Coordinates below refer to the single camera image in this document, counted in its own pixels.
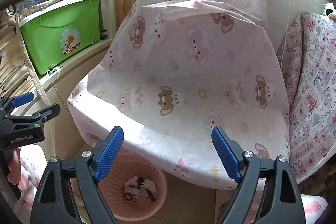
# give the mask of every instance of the trash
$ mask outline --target trash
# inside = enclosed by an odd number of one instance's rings
[[[156,193],[155,183],[152,180],[145,179],[145,181],[141,183],[141,187],[147,188],[152,193]]]
[[[333,20],[336,20],[336,11],[335,11],[335,7],[334,4],[332,3],[327,3],[324,4],[324,12],[323,14]]]
[[[128,181],[124,182],[125,188],[124,198],[128,201],[132,199],[150,199],[152,202],[156,201],[153,193],[157,192],[155,182],[149,179],[139,178],[134,176]]]
[[[125,185],[125,187],[126,186],[131,186],[131,185],[134,185],[134,186],[138,187],[137,180],[138,180],[138,176],[134,176],[133,178],[131,178],[128,181],[126,181],[124,183],[124,185]]]

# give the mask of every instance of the pink fabric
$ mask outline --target pink fabric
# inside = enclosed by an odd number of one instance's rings
[[[137,0],[68,99],[83,139],[93,146],[120,126],[126,149],[215,189],[236,187],[215,126],[260,157],[289,158],[287,94],[266,27],[266,0]]]
[[[12,209],[23,224],[29,224],[36,190],[47,166],[47,161],[39,145],[23,146],[20,156],[22,175],[18,187],[21,198]]]
[[[314,224],[322,215],[323,211],[328,206],[327,201],[320,196],[301,195],[306,217],[306,224]]]
[[[290,107],[289,163],[300,183],[336,152],[336,21],[301,12],[288,29],[282,73]]]

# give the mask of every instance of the blue gripper pad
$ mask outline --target blue gripper pad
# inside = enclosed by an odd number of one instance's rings
[[[217,128],[212,130],[211,140],[228,176],[239,183],[242,178],[239,161]]]
[[[12,101],[12,107],[19,107],[34,100],[34,93],[28,92],[15,97]]]
[[[121,148],[121,145],[124,141],[124,131],[122,128],[118,128],[118,130],[114,133],[113,137],[110,139],[109,143],[106,145],[103,152],[100,154],[96,163],[96,173],[93,176],[96,182],[100,182],[100,180],[107,177],[111,166]]]

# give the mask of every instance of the metal screw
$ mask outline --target metal screw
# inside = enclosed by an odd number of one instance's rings
[[[90,157],[90,156],[91,156],[91,152],[90,152],[90,151],[84,151],[84,152],[82,153],[82,156],[83,156],[84,158]]]
[[[286,157],[285,156],[279,156],[278,160],[281,162],[285,162],[286,161]]]
[[[50,161],[51,162],[56,162],[58,160],[57,156],[53,156],[50,158]]]
[[[247,158],[252,158],[253,157],[253,152],[251,152],[251,151],[245,151],[244,152],[244,156],[247,157]]]

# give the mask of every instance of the green plastic box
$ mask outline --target green plastic box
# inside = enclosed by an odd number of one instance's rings
[[[28,55],[44,74],[63,60],[100,39],[100,0],[65,0],[19,22]]]

